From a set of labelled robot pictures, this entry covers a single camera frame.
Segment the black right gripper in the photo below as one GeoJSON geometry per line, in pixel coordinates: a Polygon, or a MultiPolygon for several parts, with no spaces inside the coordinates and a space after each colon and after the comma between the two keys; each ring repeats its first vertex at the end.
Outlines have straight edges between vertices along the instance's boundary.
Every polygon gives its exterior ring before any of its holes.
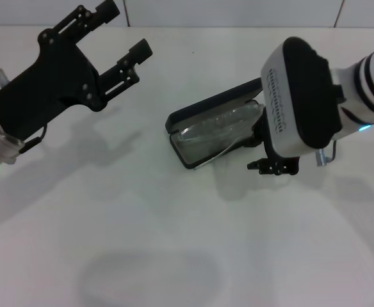
{"type": "Polygon", "coordinates": [[[281,157],[273,148],[266,111],[252,127],[252,136],[245,140],[245,148],[255,148],[264,144],[267,158],[262,158],[247,164],[247,169],[258,170],[260,175],[296,175],[298,173],[299,157],[281,157]]]}

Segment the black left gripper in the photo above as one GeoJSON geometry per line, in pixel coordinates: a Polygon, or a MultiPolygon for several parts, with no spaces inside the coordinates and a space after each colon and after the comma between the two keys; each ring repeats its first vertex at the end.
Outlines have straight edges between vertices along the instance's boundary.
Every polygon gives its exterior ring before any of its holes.
{"type": "Polygon", "coordinates": [[[153,54],[146,39],[101,74],[100,83],[98,72],[76,46],[119,15],[114,1],[103,1],[94,12],[79,5],[58,24],[58,33],[46,29],[38,36],[37,60],[0,89],[0,125],[7,134],[25,140],[74,105],[101,111],[140,81],[134,66],[153,54]]]}

